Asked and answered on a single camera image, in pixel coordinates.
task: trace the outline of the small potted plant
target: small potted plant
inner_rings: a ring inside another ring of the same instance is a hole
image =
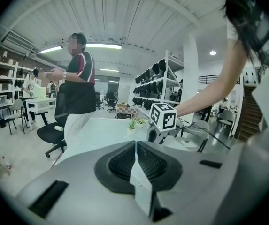
[[[137,128],[142,128],[146,122],[145,122],[145,119],[138,118],[136,123],[137,123]]]
[[[136,123],[137,123],[136,118],[130,119],[129,125],[127,127],[127,134],[128,135],[135,134]]]

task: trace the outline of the cable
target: cable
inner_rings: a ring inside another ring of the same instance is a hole
[[[181,118],[178,118],[181,122],[186,122],[186,123],[189,123]],[[197,125],[195,125],[195,122],[192,123],[190,126],[188,127],[185,127],[185,128],[189,128],[189,127],[193,127],[193,128],[197,128],[197,129],[201,129],[203,131],[206,131],[208,134],[210,134],[213,138],[215,138],[217,141],[219,141],[224,147],[226,147],[227,149],[230,149],[230,147],[226,146],[220,139],[218,139],[215,135],[213,135],[210,131],[208,131],[206,128],[201,128]]]

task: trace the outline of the staircase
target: staircase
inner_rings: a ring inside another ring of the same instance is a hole
[[[238,139],[247,141],[249,137],[259,132],[258,124],[262,118],[262,112],[252,96],[255,87],[244,86],[246,105],[242,111],[242,125]]]

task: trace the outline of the white desk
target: white desk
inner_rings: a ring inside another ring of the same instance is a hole
[[[58,163],[74,155],[103,148],[115,143],[131,140],[147,141],[149,124],[145,124],[142,128],[137,128],[135,134],[128,135],[127,126],[129,121],[130,120],[127,119],[90,118],[78,133],[77,137],[75,137],[73,144],[67,144],[67,149]],[[185,151],[190,151],[189,148],[196,148],[195,144],[184,143],[184,139],[181,137],[174,138],[172,136],[168,136],[163,145]]]
[[[45,104],[45,103],[47,103],[46,106],[39,107],[39,105]],[[53,97],[27,99],[26,107],[27,107],[28,119],[30,120],[30,112],[41,113],[55,106],[56,106],[56,98],[53,98]],[[29,122],[29,126],[30,126],[30,129],[33,130],[31,122]]]

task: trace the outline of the fluorescent light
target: fluorescent light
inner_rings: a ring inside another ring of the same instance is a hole
[[[108,71],[108,72],[116,72],[116,73],[119,72],[118,70],[103,69],[103,68],[100,68],[100,70],[101,70],[101,71]]]
[[[58,47],[52,47],[52,48],[49,48],[49,49],[46,49],[46,50],[42,50],[42,51],[40,51],[39,53],[48,53],[48,52],[56,51],[56,50],[60,50],[60,49],[62,49],[61,46],[58,46]]]
[[[121,45],[102,44],[102,43],[87,43],[86,47],[102,47],[102,48],[122,49]]]

